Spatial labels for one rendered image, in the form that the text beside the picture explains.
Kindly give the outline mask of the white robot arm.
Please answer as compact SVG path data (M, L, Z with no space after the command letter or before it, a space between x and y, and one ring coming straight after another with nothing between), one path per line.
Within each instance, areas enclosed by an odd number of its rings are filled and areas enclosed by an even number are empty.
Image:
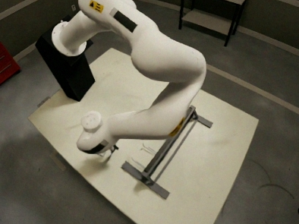
M77 56L96 33L112 30L132 48L132 64L144 77L169 82L149 109L115 114L105 122L97 111L85 113L78 150L104 157L120 139L174 137L203 85L203 55L157 31L156 24L140 13L132 0L78 0L78 5L80 11L70 23L62 22L52 31L53 44L60 53Z

